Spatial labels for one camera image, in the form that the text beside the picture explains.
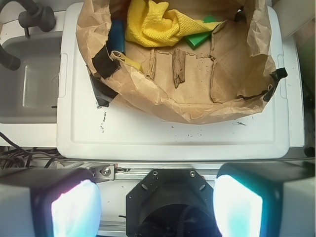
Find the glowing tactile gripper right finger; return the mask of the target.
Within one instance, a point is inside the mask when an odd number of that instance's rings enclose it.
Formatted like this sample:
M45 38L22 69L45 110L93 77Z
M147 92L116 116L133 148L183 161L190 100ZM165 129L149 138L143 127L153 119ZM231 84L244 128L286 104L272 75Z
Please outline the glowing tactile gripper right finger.
M213 207L224 237L314 237L316 165L225 163L215 180Z

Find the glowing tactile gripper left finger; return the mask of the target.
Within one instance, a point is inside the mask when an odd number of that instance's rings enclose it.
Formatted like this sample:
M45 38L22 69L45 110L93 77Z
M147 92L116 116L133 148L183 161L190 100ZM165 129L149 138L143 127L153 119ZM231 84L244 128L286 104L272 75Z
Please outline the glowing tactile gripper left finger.
M0 172L2 237L95 237L101 195L86 168L8 168Z

